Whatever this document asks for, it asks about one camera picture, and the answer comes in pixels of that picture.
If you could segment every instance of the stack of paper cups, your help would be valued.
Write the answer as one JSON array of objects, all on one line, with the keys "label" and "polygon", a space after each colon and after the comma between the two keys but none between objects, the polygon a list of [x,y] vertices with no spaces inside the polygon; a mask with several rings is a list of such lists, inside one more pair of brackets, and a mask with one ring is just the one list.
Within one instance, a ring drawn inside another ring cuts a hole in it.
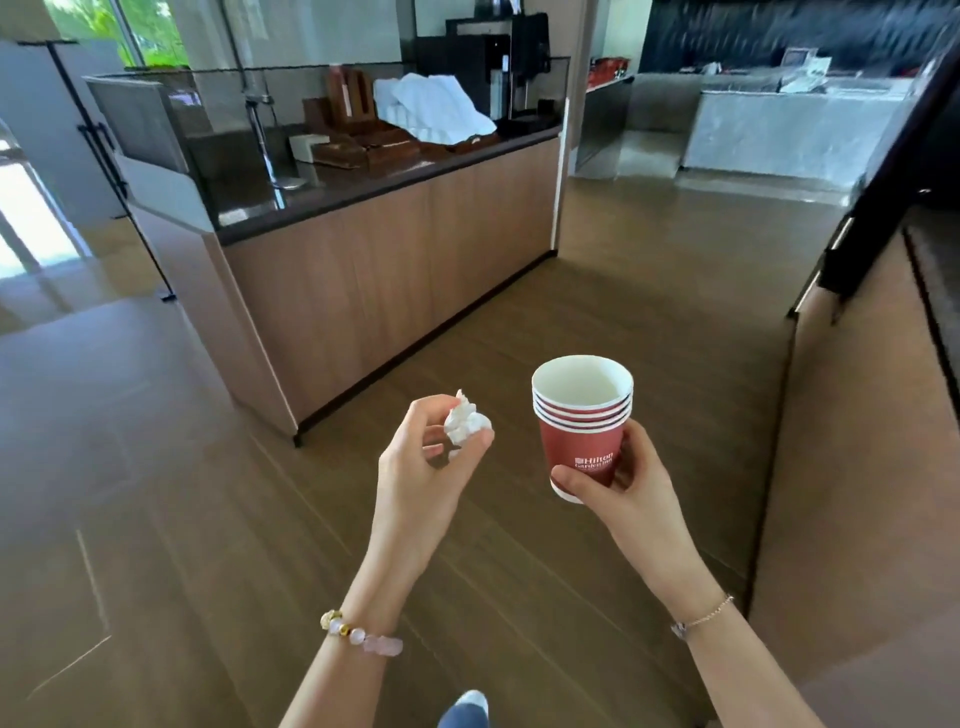
[{"label": "stack of paper cups", "polygon": [[[602,356],[561,356],[533,376],[534,413],[547,465],[566,465],[609,486],[620,460],[623,425],[634,407],[634,378]],[[550,478],[558,496],[581,502]]]}]

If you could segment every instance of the dark countertop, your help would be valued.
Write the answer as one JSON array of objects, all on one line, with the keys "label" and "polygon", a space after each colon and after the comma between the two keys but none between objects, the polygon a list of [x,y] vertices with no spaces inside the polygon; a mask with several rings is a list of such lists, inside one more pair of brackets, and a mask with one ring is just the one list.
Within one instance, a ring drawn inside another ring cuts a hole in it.
[{"label": "dark countertop", "polygon": [[281,164],[275,170],[278,177],[308,179],[306,187],[281,192],[282,203],[275,199],[275,191],[265,171],[238,175],[229,180],[207,181],[206,196],[212,207],[210,216],[217,227],[217,237],[222,245],[227,246],[392,192],[408,184],[423,182],[455,169],[539,144],[558,136],[560,129],[557,126],[505,139],[466,154],[455,155],[443,150],[423,153],[418,158],[385,165],[375,172],[300,162],[297,162],[297,167]]},{"label": "dark countertop", "polygon": [[912,207],[903,227],[931,319],[931,333],[960,418],[960,212]]}]

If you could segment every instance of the cup rim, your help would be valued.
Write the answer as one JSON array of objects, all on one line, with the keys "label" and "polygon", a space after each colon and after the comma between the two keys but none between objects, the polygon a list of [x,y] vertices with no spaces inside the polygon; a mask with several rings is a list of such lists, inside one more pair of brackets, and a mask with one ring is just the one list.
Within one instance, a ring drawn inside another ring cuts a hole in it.
[{"label": "cup rim", "polygon": [[598,421],[605,419],[605,415],[609,417],[616,416],[617,413],[622,412],[624,409],[633,409],[634,406],[634,395],[633,393],[627,395],[623,400],[619,401],[613,407],[610,407],[606,410],[597,410],[592,412],[564,412],[558,410],[556,407],[547,404],[540,399],[540,395],[537,392],[534,392],[534,402],[540,406],[546,414],[555,416],[558,420],[566,420],[568,422],[584,422],[588,423],[591,421]]},{"label": "cup rim", "polygon": [[[615,367],[618,367],[619,369],[621,369],[621,370],[623,371],[623,373],[624,373],[624,374],[627,376],[627,378],[630,380],[630,387],[629,387],[629,389],[628,389],[628,391],[627,391],[626,394],[624,394],[624,395],[618,395],[618,396],[617,396],[615,399],[613,399],[613,400],[608,400],[608,401],[605,401],[605,402],[602,402],[602,403],[597,403],[597,404],[566,404],[566,403],[561,402],[561,401],[558,401],[558,400],[553,400],[553,399],[545,396],[545,395],[543,394],[543,392],[541,392],[541,391],[537,388],[537,384],[536,384],[535,382],[536,382],[536,379],[537,379],[537,374],[539,374],[539,373],[543,370],[544,367],[547,367],[547,366],[549,366],[549,365],[551,365],[551,364],[554,364],[555,362],[561,361],[561,360],[563,360],[563,359],[593,359],[593,360],[596,360],[596,361],[610,362],[610,363],[613,364]],[[623,366],[623,364],[621,364],[620,362],[614,361],[613,359],[609,359],[609,358],[607,358],[606,356],[597,356],[596,354],[590,354],[590,353],[574,353],[574,354],[568,354],[568,355],[566,355],[566,356],[557,356],[557,357],[554,357],[553,359],[550,359],[549,361],[544,361],[544,362],[543,362],[542,364],[540,364],[540,365],[537,367],[537,369],[533,372],[533,375],[530,377],[530,384],[531,384],[531,386],[533,387],[533,390],[534,390],[534,392],[537,394],[537,396],[540,397],[540,399],[543,400],[545,403],[551,404],[551,405],[553,405],[553,406],[555,406],[555,407],[560,407],[561,409],[567,409],[567,410],[569,410],[569,411],[571,411],[571,412],[584,412],[584,411],[589,412],[589,411],[596,410],[596,409],[610,408],[610,407],[616,405],[616,404],[617,404],[618,402],[620,402],[621,400],[623,400],[625,397],[629,397],[629,396],[631,396],[631,395],[634,393],[634,376],[630,373],[630,370],[629,370],[629,369],[627,369],[625,366]]]},{"label": "cup rim", "polygon": [[577,435],[593,435],[600,432],[607,432],[608,430],[617,429],[621,425],[626,424],[627,420],[630,419],[630,413],[621,415],[620,417],[614,418],[608,422],[603,423],[598,426],[590,427],[575,427],[571,426],[570,423],[564,423],[558,420],[553,420],[549,415],[543,413],[541,414],[540,409],[534,405],[534,414],[537,415],[537,419],[540,420],[545,425],[550,425],[551,427],[556,427],[558,430],[563,432],[571,432]]}]

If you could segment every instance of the window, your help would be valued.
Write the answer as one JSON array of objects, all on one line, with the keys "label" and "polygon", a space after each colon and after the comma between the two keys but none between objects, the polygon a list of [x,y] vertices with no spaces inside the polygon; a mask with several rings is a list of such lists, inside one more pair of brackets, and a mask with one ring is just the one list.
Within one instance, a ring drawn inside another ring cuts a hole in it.
[{"label": "window", "polygon": [[127,65],[189,65],[173,12],[165,0],[44,1],[65,38],[116,40]]}]

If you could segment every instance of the hand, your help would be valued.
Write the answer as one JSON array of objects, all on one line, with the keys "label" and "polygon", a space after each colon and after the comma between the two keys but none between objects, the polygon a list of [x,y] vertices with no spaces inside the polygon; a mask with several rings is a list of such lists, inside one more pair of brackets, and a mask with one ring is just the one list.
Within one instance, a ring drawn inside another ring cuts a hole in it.
[{"label": "hand", "polygon": [[367,558],[388,565],[393,577],[408,589],[440,545],[460,494],[493,442],[493,431],[481,430],[445,467],[430,466],[427,460],[444,451],[443,421],[457,404],[457,398],[449,395],[413,402],[380,455]]},{"label": "hand", "polygon": [[677,621],[707,614],[723,591],[697,552],[684,514],[647,432],[629,420],[616,480],[605,488],[563,465],[551,476],[610,530],[627,561]]}]

